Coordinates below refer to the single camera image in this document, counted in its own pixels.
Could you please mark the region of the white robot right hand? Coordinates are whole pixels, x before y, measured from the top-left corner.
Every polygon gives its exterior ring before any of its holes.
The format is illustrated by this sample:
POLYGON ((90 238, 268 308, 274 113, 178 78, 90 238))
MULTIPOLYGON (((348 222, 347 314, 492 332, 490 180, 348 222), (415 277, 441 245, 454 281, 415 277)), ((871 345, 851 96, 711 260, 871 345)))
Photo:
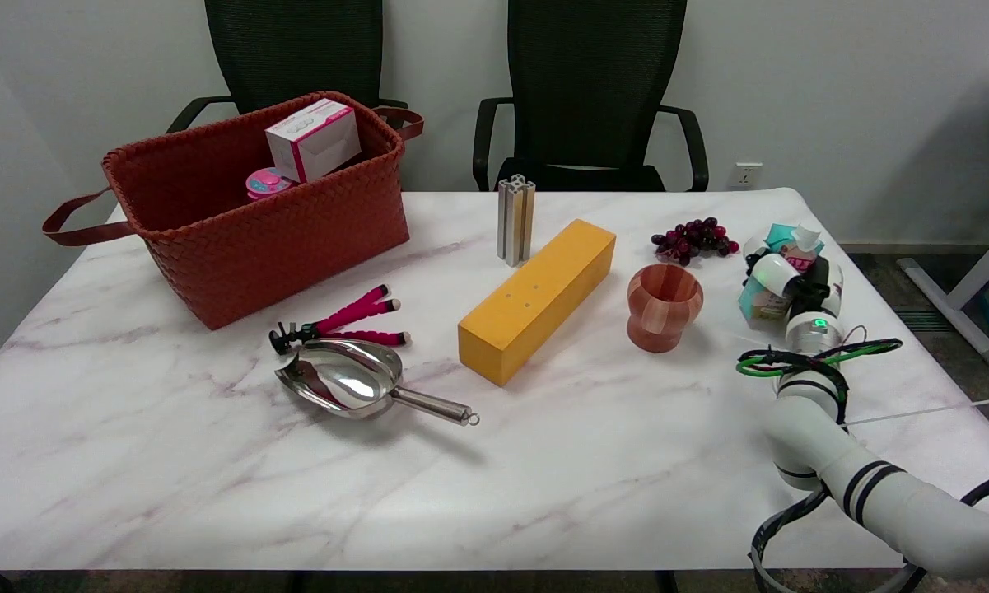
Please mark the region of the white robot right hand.
POLYGON ((843 275, 840 266, 819 253, 803 256, 797 268, 764 240, 744 246, 746 280, 739 308, 747 320, 791 320, 821 312, 837 316, 841 310, 843 275))

